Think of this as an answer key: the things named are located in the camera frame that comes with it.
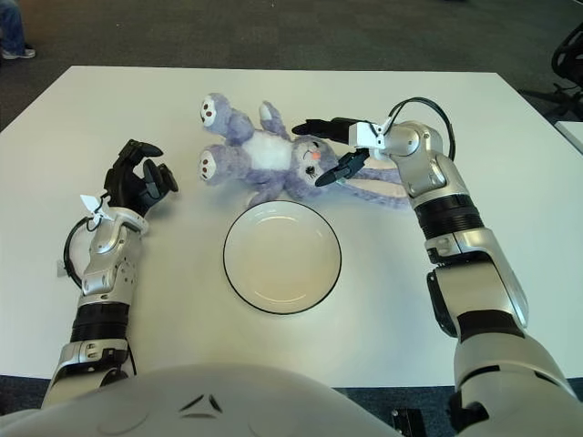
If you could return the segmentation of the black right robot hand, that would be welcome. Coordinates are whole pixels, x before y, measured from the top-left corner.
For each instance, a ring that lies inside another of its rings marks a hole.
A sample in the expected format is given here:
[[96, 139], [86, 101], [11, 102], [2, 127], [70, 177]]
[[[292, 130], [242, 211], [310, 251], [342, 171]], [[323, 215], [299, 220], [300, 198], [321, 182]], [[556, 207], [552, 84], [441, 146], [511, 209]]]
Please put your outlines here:
[[[349, 143], [349, 130], [358, 120], [344, 117], [335, 117], [326, 121], [321, 119], [306, 119], [304, 123], [295, 126], [291, 132], [296, 135], [312, 136], [330, 139], [343, 144]], [[357, 148], [339, 158], [335, 167], [327, 170], [315, 180], [316, 187], [330, 185], [342, 178], [352, 178], [365, 164], [370, 156], [367, 148]]]

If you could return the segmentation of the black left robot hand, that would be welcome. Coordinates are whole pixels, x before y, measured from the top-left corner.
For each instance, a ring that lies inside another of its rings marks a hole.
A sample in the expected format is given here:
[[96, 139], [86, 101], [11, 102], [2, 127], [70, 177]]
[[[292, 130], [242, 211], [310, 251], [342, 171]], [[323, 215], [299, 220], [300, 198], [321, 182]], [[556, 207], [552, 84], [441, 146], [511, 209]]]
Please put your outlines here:
[[151, 160], [162, 155], [159, 147], [130, 139], [107, 171], [104, 190], [109, 194], [108, 205], [130, 209], [144, 218], [169, 192], [178, 192], [168, 166]]

